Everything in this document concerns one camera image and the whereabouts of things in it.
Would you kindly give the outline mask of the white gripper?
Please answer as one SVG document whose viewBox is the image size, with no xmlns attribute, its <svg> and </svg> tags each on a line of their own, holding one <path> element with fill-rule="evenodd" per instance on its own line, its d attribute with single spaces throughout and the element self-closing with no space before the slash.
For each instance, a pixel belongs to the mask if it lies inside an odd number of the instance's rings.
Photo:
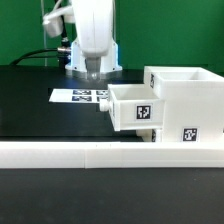
<svg viewBox="0 0 224 224">
<path fill-rule="evenodd" d="M 97 80 L 101 59 L 112 41 L 113 0 L 72 0 L 76 33 L 85 60 L 87 78 Z"/>
</svg>

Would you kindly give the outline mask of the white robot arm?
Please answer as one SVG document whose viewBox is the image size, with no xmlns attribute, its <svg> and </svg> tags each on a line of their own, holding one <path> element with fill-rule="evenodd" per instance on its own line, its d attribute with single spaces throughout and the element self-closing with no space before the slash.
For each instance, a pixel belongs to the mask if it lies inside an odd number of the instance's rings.
<svg viewBox="0 0 224 224">
<path fill-rule="evenodd" d="M 63 22 L 74 23 L 76 39 L 71 43 L 66 74 L 82 78 L 107 78 L 122 71 L 118 45 L 114 40 L 114 0 L 69 0 L 43 16 L 43 27 L 50 37 L 62 34 Z"/>
</svg>

